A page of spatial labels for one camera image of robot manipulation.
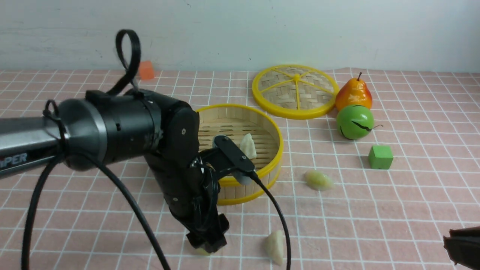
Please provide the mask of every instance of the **orange cube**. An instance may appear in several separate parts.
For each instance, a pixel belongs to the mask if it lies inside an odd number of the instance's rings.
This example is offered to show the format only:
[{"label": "orange cube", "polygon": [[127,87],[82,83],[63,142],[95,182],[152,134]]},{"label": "orange cube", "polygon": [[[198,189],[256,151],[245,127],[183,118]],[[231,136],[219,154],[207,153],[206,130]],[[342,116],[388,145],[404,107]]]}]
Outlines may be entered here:
[{"label": "orange cube", "polygon": [[142,81],[151,80],[155,78],[152,62],[151,61],[140,62],[138,73],[140,74],[140,79]]}]

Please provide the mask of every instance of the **robotic arm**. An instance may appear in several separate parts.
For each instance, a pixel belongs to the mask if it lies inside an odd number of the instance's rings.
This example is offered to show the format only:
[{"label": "robotic arm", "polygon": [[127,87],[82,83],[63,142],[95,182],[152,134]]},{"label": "robotic arm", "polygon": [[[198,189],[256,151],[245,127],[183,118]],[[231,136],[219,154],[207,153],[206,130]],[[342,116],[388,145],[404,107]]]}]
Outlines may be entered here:
[{"label": "robotic arm", "polygon": [[[132,59],[127,65],[121,52],[123,36],[132,42]],[[218,180],[229,174],[244,183],[253,178],[278,204],[255,174],[254,164],[228,137],[218,135],[211,149],[199,151],[199,114],[188,103],[153,91],[139,89],[134,77],[140,62],[140,43],[132,30],[121,30],[117,52],[126,74],[107,93],[86,91],[83,99],[67,99],[58,106],[49,100],[43,116],[0,119],[0,179],[47,165],[32,195],[27,214],[22,249],[22,269],[28,269],[31,230],[38,198],[46,178],[59,162],[75,171],[99,167],[117,186],[121,182],[105,165],[144,156],[160,186],[173,217],[189,233],[194,248],[214,253],[227,244],[229,222],[218,214]],[[133,88],[119,93],[128,83]],[[54,112],[49,110],[53,105]],[[122,192],[127,200],[128,190]],[[141,210],[129,200],[142,223]],[[291,252],[287,225],[281,215],[287,238],[287,269]],[[146,221],[142,223],[165,269],[169,269],[155,236]]]}]

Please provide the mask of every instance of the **green apple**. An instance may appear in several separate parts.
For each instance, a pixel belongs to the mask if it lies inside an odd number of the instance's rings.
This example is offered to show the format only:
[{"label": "green apple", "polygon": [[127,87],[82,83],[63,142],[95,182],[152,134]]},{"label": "green apple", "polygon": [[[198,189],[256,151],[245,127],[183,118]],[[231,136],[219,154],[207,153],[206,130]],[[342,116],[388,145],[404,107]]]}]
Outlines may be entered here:
[{"label": "green apple", "polygon": [[372,111],[362,105],[346,106],[336,116],[338,132],[349,140],[368,135],[375,128],[374,123]]}]

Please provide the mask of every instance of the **white wall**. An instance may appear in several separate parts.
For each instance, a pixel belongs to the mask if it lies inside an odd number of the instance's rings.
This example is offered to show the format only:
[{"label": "white wall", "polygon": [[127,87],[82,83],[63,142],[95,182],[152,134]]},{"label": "white wall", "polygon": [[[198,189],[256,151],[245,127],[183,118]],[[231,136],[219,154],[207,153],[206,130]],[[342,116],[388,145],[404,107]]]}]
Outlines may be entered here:
[{"label": "white wall", "polygon": [[480,72],[480,0],[3,0],[0,69],[120,68],[121,28],[162,69]]}]

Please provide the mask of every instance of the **woven bamboo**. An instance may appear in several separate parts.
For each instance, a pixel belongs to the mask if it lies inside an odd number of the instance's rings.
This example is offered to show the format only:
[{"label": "woven bamboo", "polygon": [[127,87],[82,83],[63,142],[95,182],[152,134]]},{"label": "woven bamboo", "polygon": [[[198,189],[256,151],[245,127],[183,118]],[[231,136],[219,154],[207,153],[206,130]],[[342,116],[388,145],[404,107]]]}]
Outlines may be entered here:
[{"label": "woven bamboo", "polygon": [[[237,146],[250,133],[255,142],[257,158],[252,162],[262,183],[270,188],[278,177],[283,153],[283,139],[278,126],[263,112],[243,105],[221,104],[198,110],[200,128],[198,140],[200,150],[212,147],[216,135],[228,136]],[[219,205],[233,205],[253,200],[263,190],[252,182],[240,185],[235,178],[220,179]]]},{"label": "woven bamboo", "polygon": [[327,74],[304,66],[286,65],[257,75],[252,86],[257,103],[273,115],[291,119],[321,116],[335,104],[338,85]]}]

